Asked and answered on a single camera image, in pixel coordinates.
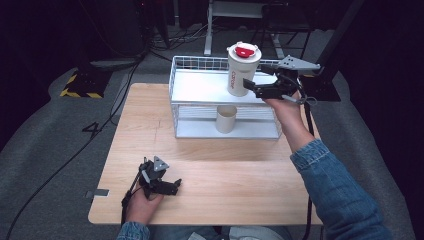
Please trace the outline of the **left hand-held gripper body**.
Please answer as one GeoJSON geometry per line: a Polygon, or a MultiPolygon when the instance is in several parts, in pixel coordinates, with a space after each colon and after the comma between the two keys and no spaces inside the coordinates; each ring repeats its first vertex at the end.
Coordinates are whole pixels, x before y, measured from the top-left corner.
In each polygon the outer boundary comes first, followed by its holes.
{"type": "Polygon", "coordinates": [[[162,177],[168,168],[169,165],[157,156],[153,160],[144,158],[144,162],[139,166],[139,184],[146,197],[154,193],[154,189],[163,188],[162,177]]]}

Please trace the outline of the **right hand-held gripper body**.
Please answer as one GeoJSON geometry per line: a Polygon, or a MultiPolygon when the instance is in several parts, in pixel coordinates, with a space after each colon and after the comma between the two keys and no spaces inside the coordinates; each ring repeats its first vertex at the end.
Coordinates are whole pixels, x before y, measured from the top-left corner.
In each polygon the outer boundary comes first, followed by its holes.
{"type": "Polygon", "coordinates": [[[310,100],[316,101],[314,97],[307,96],[305,90],[303,89],[302,83],[299,80],[299,76],[293,75],[293,73],[300,70],[319,70],[321,68],[320,64],[311,63],[288,55],[279,62],[279,67],[290,71],[290,74],[281,73],[280,76],[282,77],[284,83],[288,84],[294,92],[298,92],[300,94],[299,99],[295,99],[293,95],[283,94],[282,98],[284,100],[288,100],[298,105],[303,105],[310,100]]]}

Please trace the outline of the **white cup with red-tabbed lid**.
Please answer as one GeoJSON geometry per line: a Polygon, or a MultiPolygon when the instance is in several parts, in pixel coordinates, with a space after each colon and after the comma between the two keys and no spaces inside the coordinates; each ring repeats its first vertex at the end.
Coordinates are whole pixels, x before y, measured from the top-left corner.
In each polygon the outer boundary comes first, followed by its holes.
{"type": "Polygon", "coordinates": [[[257,45],[239,41],[227,48],[228,56],[228,92],[237,97],[245,96],[248,90],[243,80],[252,80],[262,52],[257,45]]]}

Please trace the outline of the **white paper cup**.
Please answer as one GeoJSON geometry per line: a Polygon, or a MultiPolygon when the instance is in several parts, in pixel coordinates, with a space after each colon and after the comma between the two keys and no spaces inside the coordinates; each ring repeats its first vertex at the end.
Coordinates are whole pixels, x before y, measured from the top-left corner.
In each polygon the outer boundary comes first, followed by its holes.
{"type": "Polygon", "coordinates": [[[220,105],[217,107],[215,126],[223,134],[230,133],[234,129],[237,108],[233,105],[220,105]]]}

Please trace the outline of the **white wire shelf rack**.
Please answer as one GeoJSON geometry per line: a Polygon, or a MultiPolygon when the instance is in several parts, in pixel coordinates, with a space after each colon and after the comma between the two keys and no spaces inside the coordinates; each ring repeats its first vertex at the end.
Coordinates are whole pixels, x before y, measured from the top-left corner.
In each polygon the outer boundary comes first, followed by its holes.
{"type": "Polygon", "coordinates": [[[170,106],[177,138],[273,139],[282,131],[273,110],[253,92],[230,94],[228,61],[219,57],[175,56],[169,78],[170,106]],[[228,133],[216,128],[217,108],[237,108],[228,133]]]}

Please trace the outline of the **person's left hand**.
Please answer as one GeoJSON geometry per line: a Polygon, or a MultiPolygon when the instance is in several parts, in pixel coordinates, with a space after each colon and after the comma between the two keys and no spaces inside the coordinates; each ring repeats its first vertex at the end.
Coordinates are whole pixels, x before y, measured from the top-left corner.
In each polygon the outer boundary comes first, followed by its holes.
{"type": "Polygon", "coordinates": [[[150,200],[142,191],[135,192],[129,201],[125,221],[147,225],[163,199],[163,195],[156,195],[150,200]]]}

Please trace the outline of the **person's right hand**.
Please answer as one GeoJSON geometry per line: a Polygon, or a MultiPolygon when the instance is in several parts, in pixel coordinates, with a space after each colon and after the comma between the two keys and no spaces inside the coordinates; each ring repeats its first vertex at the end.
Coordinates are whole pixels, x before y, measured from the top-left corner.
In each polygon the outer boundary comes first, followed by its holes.
{"type": "Polygon", "coordinates": [[[265,99],[264,102],[273,108],[285,135],[307,131],[298,104],[279,99],[265,99]]]}

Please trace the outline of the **person's legs in jeans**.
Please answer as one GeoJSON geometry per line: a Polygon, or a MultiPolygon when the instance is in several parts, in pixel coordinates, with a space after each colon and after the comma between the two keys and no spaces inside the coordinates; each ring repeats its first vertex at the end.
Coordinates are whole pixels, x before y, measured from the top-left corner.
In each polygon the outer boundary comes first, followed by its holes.
{"type": "MultiPolygon", "coordinates": [[[[150,227],[151,240],[230,240],[229,230],[233,226],[224,226],[216,230],[212,226],[153,226],[150,227]]],[[[267,227],[277,233],[292,235],[286,227],[267,227]]]]}

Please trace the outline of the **grey tape piece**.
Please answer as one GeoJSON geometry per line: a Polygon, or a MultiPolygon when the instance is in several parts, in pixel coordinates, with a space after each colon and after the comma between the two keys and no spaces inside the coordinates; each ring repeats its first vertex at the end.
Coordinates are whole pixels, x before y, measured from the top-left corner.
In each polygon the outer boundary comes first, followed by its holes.
{"type": "Polygon", "coordinates": [[[95,189],[92,191],[87,191],[84,197],[88,199],[93,199],[96,196],[107,197],[108,195],[109,195],[108,189],[95,189]]]}

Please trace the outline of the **white cloth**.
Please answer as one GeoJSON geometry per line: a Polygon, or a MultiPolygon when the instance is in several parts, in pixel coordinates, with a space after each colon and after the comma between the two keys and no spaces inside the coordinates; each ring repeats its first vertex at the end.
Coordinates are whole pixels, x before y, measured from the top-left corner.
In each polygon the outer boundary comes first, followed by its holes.
{"type": "Polygon", "coordinates": [[[233,226],[229,230],[230,240],[291,240],[286,233],[276,231],[263,226],[233,226]]]}

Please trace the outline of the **yellow-black striped stand base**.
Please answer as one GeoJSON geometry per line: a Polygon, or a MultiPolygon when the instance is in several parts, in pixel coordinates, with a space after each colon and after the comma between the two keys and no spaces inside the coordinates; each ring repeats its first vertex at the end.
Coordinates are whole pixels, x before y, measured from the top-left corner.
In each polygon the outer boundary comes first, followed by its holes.
{"type": "Polygon", "coordinates": [[[110,71],[82,72],[76,70],[60,93],[61,97],[94,98],[104,97],[112,73],[110,71]]]}

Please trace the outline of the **grey flat stand base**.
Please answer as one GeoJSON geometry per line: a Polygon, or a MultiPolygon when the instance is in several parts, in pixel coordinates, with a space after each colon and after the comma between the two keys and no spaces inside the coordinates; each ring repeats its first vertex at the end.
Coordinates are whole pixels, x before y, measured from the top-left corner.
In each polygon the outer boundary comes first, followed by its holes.
{"type": "Polygon", "coordinates": [[[140,58],[117,58],[117,59],[106,59],[91,61],[90,64],[102,71],[119,71],[127,68],[134,67],[137,63],[140,63],[140,58]]]}

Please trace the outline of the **black post with base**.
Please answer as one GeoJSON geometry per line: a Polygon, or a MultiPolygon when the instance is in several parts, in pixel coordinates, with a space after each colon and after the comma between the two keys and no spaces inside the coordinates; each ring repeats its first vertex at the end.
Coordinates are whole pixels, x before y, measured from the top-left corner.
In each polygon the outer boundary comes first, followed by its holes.
{"type": "Polygon", "coordinates": [[[353,0],[350,4],[333,36],[318,58],[321,69],[315,70],[314,74],[302,74],[299,76],[303,89],[309,97],[314,97],[318,101],[340,101],[338,92],[333,84],[333,78],[352,48],[349,41],[353,34],[351,25],[354,23],[364,1],[353,0]]]}

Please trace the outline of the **black metal chair frame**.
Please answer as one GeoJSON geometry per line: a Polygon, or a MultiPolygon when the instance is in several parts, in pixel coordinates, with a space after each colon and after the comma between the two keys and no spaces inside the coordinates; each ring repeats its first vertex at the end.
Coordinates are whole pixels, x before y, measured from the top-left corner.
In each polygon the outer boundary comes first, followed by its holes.
{"type": "Polygon", "coordinates": [[[283,0],[271,0],[261,7],[261,20],[255,30],[251,42],[259,41],[259,48],[266,48],[265,40],[269,38],[273,46],[283,50],[300,50],[300,58],[304,57],[312,27],[307,18],[305,9],[299,3],[290,3],[283,0]],[[291,46],[296,36],[304,34],[301,46],[291,46]]]}

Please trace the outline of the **white desk frame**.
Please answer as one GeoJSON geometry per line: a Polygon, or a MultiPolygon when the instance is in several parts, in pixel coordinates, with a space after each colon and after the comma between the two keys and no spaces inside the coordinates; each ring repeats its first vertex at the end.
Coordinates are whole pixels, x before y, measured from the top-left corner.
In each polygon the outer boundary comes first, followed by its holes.
{"type": "Polygon", "coordinates": [[[235,2],[223,0],[208,0],[207,10],[207,33],[205,38],[204,52],[205,56],[212,54],[213,39],[213,18],[214,17],[234,17],[260,19],[262,17],[262,3],[235,2]]]}

